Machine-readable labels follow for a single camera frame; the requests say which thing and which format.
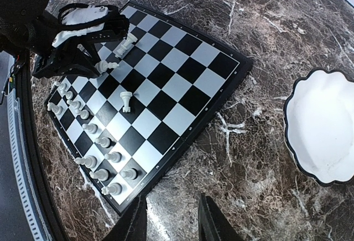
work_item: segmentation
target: white chess piece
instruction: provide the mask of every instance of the white chess piece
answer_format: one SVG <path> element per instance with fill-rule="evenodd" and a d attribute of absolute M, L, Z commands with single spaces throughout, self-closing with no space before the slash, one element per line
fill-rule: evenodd
<path fill-rule="evenodd" d="M 132 98 L 133 94 L 131 92 L 121 92 L 121 99 L 123 99 L 124 107 L 123 112 L 129 113 L 131 108 L 129 106 L 129 100 Z"/>
<path fill-rule="evenodd" d="M 115 69 L 118 68 L 119 64 L 116 62 L 107 62 L 106 60 L 101 60 L 99 63 L 96 64 L 96 69 L 102 74 L 106 72 L 108 69 Z"/>
<path fill-rule="evenodd" d="M 121 184 L 112 183 L 107 187 L 101 189 L 103 195 L 119 195 L 122 192 L 123 188 Z"/>
<path fill-rule="evenodd" d="M 49 102 L 47 105 L 47 110 L 52 111 L 56 115 L 60 115 L 60 113 L 63 111 L 63 108 L 61 106 L 57 106 L 54 103 Z"/>
<path fill-rule="evenodd" d="M 96 138 L 95 143 L 99 144 L 103 148 L 108 148 L 111 145 L 111 140 L 107 137 Z"/>
<path fill-rule="evenodd" d="M 96 124 L 83 124 L 82 128 L 86 130 L 88 133 L 95 134 L 98 130 L 98 126 Z"/>
<path fill-rule="evenodd" d="M 67 88 L 66 83 L 63 83 L 63 82 L 60 83 L 60 82 L 57 82 L 57 81 L 54 82 L 54 86 L 56 86 L 59 91 L 65 91 L 66 88 Z"/>
<path fill-rule="evenodd" d="M 90 176 L 91 178 L 93 179 L 98 179 L 98 180 L 101 180 L 101 181 L 106 181 L 109 177 L 109 173 L 106 169 L 99 169 L 98 171 L 96 172 L 90 172 Z"/>
<path fill-rule="evenodd" d="M 89 118 L 89 116 L 90 116 L 90 113 L 89 113 L 89 111 L 87 111 L 87 110 L 75 110 L 75 113 L 76 114 L 78 114 L 78 115 L 80 115 L 80 117 L 83 119 L 83 120 L 85 120 L 85 119 L 88 119 Z"/>
<path fill-rule="evenodd" d="M 113 151 L 105 155 L 105 159 L 112 161 L 113 163 L 119 163 L 122 160 L 122 154 Z"/>
<path fill-rule="evenodd" d="M 126 170 L 126 171 L 122 171 L 121 172 L 121 176 L 124 179 L 134 180 L 138 176 L 138 171 L 135 170 L 134 168 L 130 168 L 130 169 Z"/>
<path fill-rule="evenodd" d="M 78 165 L 85 165 L 87 168 L 94 168 L 97 164 L 97 159 L 94 156 L 78 157 L 74 162 Z"/>
<path fill-rule="evenodd" d="M 73 109 L 80 109 L 81 107 L 81 102 L 80 101 L 73 101 L 73 100 L 67 100 L 66 103 L 70 105 Z"/>
<path fill-rule="evenodd" d="M 63 96 L 66 97 L 66 99 L 71 100 L 74 97 L 74 93 L 71 91 L 61 91 L 60 92 Z"/>
<path fill-rule="evenodd" d="M 137 37 L 132 33 L 129 33 L 127 35 L 126 41 L 114 52 L 116 54 L 116 57 L 122 57 L 124 53 L 128 50 L 128 47 L 136 41 L 138 41 Z"/>

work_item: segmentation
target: marble countertop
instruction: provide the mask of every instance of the marble countertop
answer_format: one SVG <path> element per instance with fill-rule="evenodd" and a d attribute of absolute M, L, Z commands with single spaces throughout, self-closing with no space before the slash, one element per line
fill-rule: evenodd
<path fill-rule="evenodd" d="M 51 12 L 71 2 L 54 0 Z M 354 182 L 321 187 L 283 140 L 283 103 L 315 67 L 354 79 L 354 8 L 344 0 L 132 0 L 237 49 L 254 68 L 194 145 L 148 195 L 148 240 L 197 240 L 200 193 L 245 240 L 354 240 Z M 33 80 L 39 143 L 72 240 L 100 240 L 118 220 L 85 184 L 43 107 L 53 80 Z M 229 124 L 244 123 L 245 133 Z"/>

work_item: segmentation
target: fallen chess piece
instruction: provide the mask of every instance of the fallen chess piece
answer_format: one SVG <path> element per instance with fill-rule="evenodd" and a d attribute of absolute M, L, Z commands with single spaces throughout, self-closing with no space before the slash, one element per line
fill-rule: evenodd
<path fill-rule="evenodd" d="M 130 168 L 126 171 L 122 171 L 121 176 L 124 179 L 134 180 L 138 177 L 138 171 L 134 168 Z"/>
<path fill-rule="evenodd" d="M 97 159 L 94 156 L 78 157 L 75 158 L 74 162 L 78 165 L 85 165 L 87 168 L 94 168 L 97 164 Z"/>
<path fill-rule="evenodd" d="M 63 82 L 60 83 L 60 82 L 57 82 L 57 81 L 54 82 L 54 86 L 56 86 L 60 92 L 61 91 L 65 91 L 66 88 L 67 88 L 66 83 L 63 83 Z"/>
<path fill-rule="evenodd" d="M 100 181 L 106 181 L 109 177 L 109 173 L 106 169 L 99 169 L 96 172 L 90 172 L 90 176 L 93 179 L 98 179 Z"/>
<path fill-rule="evenodd" d="M 63 108 L 61 106 L 57 106 L 54 103 L 49 102 L 47 105 L 47 110 L 52 111 L 56 115 L 60 115 L 63 111 Z"/>
<path fill-rule="evenodd" d="M 106 60 L 101 60 L 99 63 L 96 64 L 96 69 L 99 71 L 99 73 L 104 73 L 108 69 L 115 69 L 118 68 L 119 64 L 116 62 L 107 62 Z"/>
<path fill-rule="evenodd" d="M 74 93 L 71 91 L 61 91 L 60 92 L 63 96 L 66 97 L 66 99 L 71 100 L 74 97 Z"/>
<path fill-rule="evenodd" d="M 108 148 L 111 145 L 111 140 L 107 137 L 96 138 L 95 143 L 99 144 L 103 148 Z"/>
<path fill-rule="evenodd" d="M 119 195 L 122 192 L 122 186 L 118 183 L 112 183 L 107 187 L 103 187 L 101 192 L 103 195 Z"/>
<path fill-rule="evenodd" d="M 67 100 L 66 103 L 70 105 L 73 109 L 80 109 L 81 107 L 81 102 L 80 101 L 73 101 L 73 100 Z"/>
<path fill-rule="evenodd" d="M 116 151 L 113 151 L 111 153 L 106 154 L 105 159 L 109 160 L 113 163 L 119 163 L 122 160 L 122 154 L 120 154 Z"/>
<path fill-rule="evenodd" d="M 75 113 L 80 115 L 81 119 L 83 119 L 83 120 L 88 119 L 90 116 L 89 111 L 87 111 L 85 109 L 81 110 L 81 111 L 77 109 L 77 110 L 75 110 Z"/>
<path fill-rule="evenodd" d="M 96 124 L 83 124 L 82 128 L 86 130 L 88 133 L 95 134 L 98 130 L 98 126 Z"/>
<path fill-rule="evenodd" d="M 127 35 L 126 41 L 114 52 L 116 57 L 122 57 L 124 53 L 128 50 L 128 47 L 138 41 L 137 37 L 131 33 Z"/>
<path fill-rule="evenodd" d="M 133 94 L 131 92 L 121 92 L 121 99 L 123 99 L 124 107 L 123 113 L 130 113 L 131 108 L 129 106 L 129 100 L 132 98 Z"/>

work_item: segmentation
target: chessboard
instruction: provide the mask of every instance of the chessboard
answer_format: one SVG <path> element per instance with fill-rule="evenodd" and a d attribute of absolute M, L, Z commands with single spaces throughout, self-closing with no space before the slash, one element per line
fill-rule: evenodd
<path fill-rule="evenodd" d="M 63 108 L 58 115 L 49 113 L 72 155 L 97 159 L 91 169 L 80 165 L 88 177 L 90 171 L 108 171 L 106 181 L 90 178 L 98 190 L 112 183 L 122 186 L 118 195 L 103 195 L 119 214 L 154 187 L 252 68 L 240 53 L 163 14 L 131 2 L 121 13 L 138 41 L 121 58 L 114 52 L 122 41 L 96 45 L 102 60 L 119 67 L 97 79 L 66 76 L 61 81 L 89 118 L 78 116 L 57 87 L 45 104 Z M 133 93 L 130 113 L 122 110 L 123 91 Z M 89 123 L 98 126 L 95 134 L 83 130 Z M 95 143 L 102 137 L 112 141 L 108 148 Z M 109 152 L 119 152 L 122 160 L 106 160 Z M 133 180 L 122 177 L 129 169 L 138 171 Z"/>

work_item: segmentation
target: white bowl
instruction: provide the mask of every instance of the white bowl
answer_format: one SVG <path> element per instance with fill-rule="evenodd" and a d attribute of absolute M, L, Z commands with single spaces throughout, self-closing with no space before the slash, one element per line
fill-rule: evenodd
<path fill-rule="evenodd" d="M 284 105 L 285 142 L 299 169 L 319 184 L 354 176 L 354 83 L 339 71 L 299 78 Z"/>

